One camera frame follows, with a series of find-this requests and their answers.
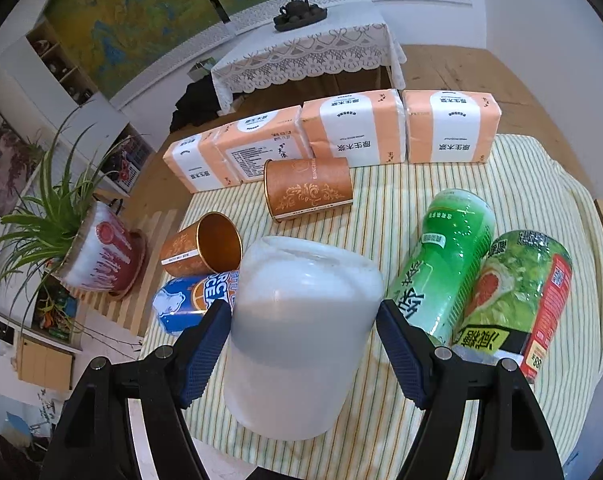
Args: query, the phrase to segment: white label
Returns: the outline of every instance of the white label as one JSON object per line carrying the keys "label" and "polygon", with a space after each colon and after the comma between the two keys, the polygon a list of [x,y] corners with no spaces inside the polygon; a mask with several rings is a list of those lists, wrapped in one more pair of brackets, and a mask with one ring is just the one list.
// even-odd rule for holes
{"label": "white label", "polygon": [[187,260],[193,256],[199,256],[199,250],[193,249],[192,251],[188,251],[187,253],[176,254],[175,256],[170,256],[170,258],[166,258],[165,260],[161,260],[162,265],[174,264],[175,262],[180,262],[181,260]]}
{"label": "white label", "polygon": [[380,164],[373,102],[365,95],[333,97],[319,108],[333,156],[345,156],[351,168]]}
{"label": "white label", "polygon": [[275,115],[277,115],[277,111],[278,110],[275,110],[273,112],[268,112],[267,114],[254,115],[252,117],[242,119],[236,124],[236,129],[244,133],[254,132],[255,130],[258,130],[262,126],[265,126],[272,121]]}
{"label": "white label", "polygon": [[201,134],[182,140],[172,152],[175,163],[199,191],[219,189],[223,183],[212,172],[199,152]]}
{"label": "white label", "polygon": [[264,176],[264,164],[269,158],[303,158],[292,134],[256,140],[238,148],[231,148],[227,153],[241,176],[252,180]]}
{"label": "white label", "polygon": [[432,162],[470,162],[477,147],[481,109],[461,92],[441,91],[430,97],[433,108]]}
{"label": "white label", "polygon": [[437,244],[441,249],[446,245],[446,237],[439,233],[423,233],[421,241],[422,244]]}
{"label": "white label", "polygon": [[304,214],[307,214],[307,213],[314,213],[316,211],[321,211],[322,209],[328,209],[328,208],[331,208],[331,207],[338,207],[338,206],[341,206],[341,205],[347,205],[347,204],[351,204],[351,203],[353,203],[352,200],[344,200],[342,202],[335,202],[333,204],[317,205],[315,207],[309,207],[307,209],[301,209],[299,211],[291,211],[290,213],[284,213],[284,214],[281,214],[281,215],[275,215],[274,218],[276,220],[280,220],[280,219],[283,219],[283,218],[288,218],[290,216],[304,215]]}

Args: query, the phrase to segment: copper cup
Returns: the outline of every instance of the copper cup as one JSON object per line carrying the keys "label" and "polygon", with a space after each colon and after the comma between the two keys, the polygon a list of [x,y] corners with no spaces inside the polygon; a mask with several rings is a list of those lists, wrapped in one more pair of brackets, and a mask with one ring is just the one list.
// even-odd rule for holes
{"label": "copper cup", "polygon": [[181,278],[238,269],[242,254],[241,238],[232,221],[210,212],[167,240],[160,259],[168,274]]}
{"label": "copper cup", "polygon": [[345,157],[268,160],[265,201],[278,222],[353,203],[353,183]]}

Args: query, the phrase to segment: screw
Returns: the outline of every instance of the screw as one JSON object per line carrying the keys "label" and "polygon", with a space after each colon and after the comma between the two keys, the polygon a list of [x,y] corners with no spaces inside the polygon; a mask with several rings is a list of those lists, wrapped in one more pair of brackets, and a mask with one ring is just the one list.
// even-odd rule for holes
{"label": "screw", "polygon": [[518,368],[517,362],[514,359],[510,359],[510,357],[502,359],[501,362],[502,366],[509,372],[514,372]]}
{"label": "screw", "polygon": [[107,360],[105,357],[95,357],[90,362],[90,367],[92,368],[92,370],[101,370],[105,366],[106,363],[107,363]]}
{"label": "screw", "polygon": [[453,352],[451,352],[451,349],[446,348],[445,346],[438,346],[435,348],[435,356],[442,361],[447,361],[453,357]]}
{"label": "screw", "polygon": [[159,359],[168,359],[172,355],[172,347],[170,345],[160,346],[155,350],[155,355]]}

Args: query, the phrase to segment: table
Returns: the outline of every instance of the table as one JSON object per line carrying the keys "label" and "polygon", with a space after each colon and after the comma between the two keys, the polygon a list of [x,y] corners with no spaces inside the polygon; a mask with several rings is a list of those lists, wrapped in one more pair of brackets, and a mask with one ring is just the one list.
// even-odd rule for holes
{"label": "table", "polygon": [[404,62],[379,10],[371,2],[356,2],[329,7],[325,20],[296,30],[277,32],[272,23],[259,27],[212,68],[212,82],[221,111],[228,113],[233,92],[344,70],[385,66],[393,87],[404,89]]}
{"label": "table", "polygon": [[[373,260],[393,280],[421,236],[434,195],[460,187],[483,197],[495,212],[496,234],[544,232],[573,259],[571,292],[534,393],[562,462],[574,448],[603,373],[603,226],[593,199],[532,137],[498,135],[486,164],[389,164],[353,168],[350,210],[333,208],[280,224],[268,214],[261,182],[197,193],[182,228],[208,211],[227,215],[244,247],[265,235],[305,238]],[[141,356],[174,343],[156,318]],[[353,388],[334,426],[302,442],[267,439],[243,428],[223,400],[226,349],[201,399],[185,412],[193,437],[230,456],[309,480],[393,479],[417,434],[422,412],[401,394],[381,340],[372,330]],[[477,402],[463,419],[451,480],[464,477]]]}

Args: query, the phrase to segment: green plastic bottle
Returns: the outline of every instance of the green plastic bottle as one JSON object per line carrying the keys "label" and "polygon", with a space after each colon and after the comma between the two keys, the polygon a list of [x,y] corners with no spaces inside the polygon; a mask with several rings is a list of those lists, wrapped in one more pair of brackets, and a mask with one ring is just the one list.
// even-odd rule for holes
{"label": "green plastic bottle", "polygon": [[387,298],[435,344],[450,344],[494,231],[495,213],[469,191],[446,189],[429,205],[419,243]]}

